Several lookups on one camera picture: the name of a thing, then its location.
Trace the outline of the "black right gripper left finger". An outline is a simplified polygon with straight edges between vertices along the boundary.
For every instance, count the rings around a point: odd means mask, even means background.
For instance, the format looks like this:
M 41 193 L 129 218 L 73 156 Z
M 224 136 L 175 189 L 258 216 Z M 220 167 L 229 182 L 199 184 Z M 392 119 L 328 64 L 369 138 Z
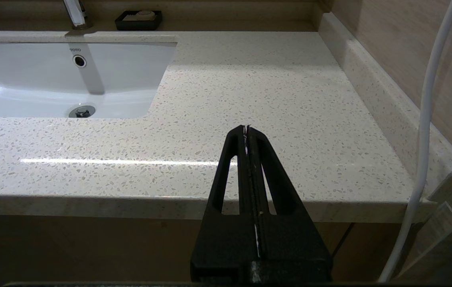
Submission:
M 190 260 L 194 282 L 239 282 L 244 267 L 257 259 L 253 189 L 246 126 L 228 132 Z M 237 157 L 239 214 L 223 214 L 231 159 Z

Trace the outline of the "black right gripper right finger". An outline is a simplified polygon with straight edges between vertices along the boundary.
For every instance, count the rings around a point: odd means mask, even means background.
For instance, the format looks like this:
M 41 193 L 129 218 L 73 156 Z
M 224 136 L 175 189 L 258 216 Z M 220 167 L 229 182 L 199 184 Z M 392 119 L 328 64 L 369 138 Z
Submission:
M 247 128 L 257 259 L 250 282 L 329 282 L 333 260 L 268 138 Z

